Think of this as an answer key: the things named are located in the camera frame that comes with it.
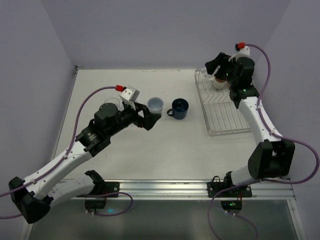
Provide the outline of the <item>clear glass rack back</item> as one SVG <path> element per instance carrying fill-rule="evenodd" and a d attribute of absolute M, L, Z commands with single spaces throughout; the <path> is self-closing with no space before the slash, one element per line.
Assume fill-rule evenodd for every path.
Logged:
<path fill-rule="evenodd" d="M 206 68 L 201 68 L 201 69 L 199 70 L 199 77 L 200 77 L 201 79 L 205 79 L 205 78 L 208 77 L 208 73 L 207 73 L 207 69 L 206 69 Z"/>

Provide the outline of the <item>brown banded cup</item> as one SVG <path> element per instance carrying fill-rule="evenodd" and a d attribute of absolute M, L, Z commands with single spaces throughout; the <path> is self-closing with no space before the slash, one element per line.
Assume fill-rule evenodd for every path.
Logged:
<path fill-rule="evenodd" d="M 212 86 L 216 90 L 222 90 L 227 85 L 227 81 L 214 77 L 212 80 Z"/>

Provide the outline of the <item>white ceramic footed cup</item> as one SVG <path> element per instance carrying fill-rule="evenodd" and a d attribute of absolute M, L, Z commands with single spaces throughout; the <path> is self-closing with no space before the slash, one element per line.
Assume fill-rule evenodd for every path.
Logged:
<path fill-rule="evenodd" d="M 147 101 L 147 108 L 153 114 L 162 114 L 164 102 L 159 97 L 152 97 Z"/>

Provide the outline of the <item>dark blue mug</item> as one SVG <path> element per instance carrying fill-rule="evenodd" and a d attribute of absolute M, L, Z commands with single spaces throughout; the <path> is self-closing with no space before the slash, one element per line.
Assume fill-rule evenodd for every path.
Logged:
<path fill-rule="evenodd" d="M 166 113 L 168 116 L 173 117 L 176 120 L 182 120 L 186 117 L 189 110 L 189 103 L 183 98 L 175 99 L 171 104 L 171 109 Z"/>

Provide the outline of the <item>clear faceted glass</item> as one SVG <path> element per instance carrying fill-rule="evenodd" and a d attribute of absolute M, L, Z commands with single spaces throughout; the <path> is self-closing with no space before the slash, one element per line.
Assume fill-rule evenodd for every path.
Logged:
<path fill-rule="evenodd" d="M 123 111 L 124 108 L 125 108 L 125 107 L 124 107 L 124 104 L 123 104 L 123 101 L 122 101 L 121 98 L 119 98 L 118 101 L 119 101 L 119 110 L 120 110 L 120 111 Z"/>

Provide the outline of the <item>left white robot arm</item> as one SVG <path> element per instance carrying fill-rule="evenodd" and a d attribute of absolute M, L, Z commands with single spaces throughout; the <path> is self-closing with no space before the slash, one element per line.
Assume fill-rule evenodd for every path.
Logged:
<path fill-rule="evenodd" d="M 14 177 L 9 183 L 10 197 L 29 224 L 41 220 L 50 209 L 73 197 L 105 194 L 105 182 L 94 170 L 83 177 L 57 184 L 75 168 L 95 157 L 111 144 L 111 137 L 133 124 L 147 131 L 161 118 L 143 104 L 124 105 L 122 111 L 113 103 L 104 103 L 70 146 L 37 172 L 25 178 Z"/>

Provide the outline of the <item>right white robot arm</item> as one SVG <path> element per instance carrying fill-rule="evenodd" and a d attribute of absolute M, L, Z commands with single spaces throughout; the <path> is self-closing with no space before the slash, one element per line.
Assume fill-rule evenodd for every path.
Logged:
<path fill-rule="evenodd" d="M 295 144 L 283 140 L 275 129 L 254 87 L 255 62 L 246 54 L 230 56 L 223 52 L 205 63 L 206 72 L 229 85 L 229 97 L 252 130 L 256 147 L 244 167 L 224 177 L 228 188 L 264 178 L 281 178 L 289 174 Z"/>

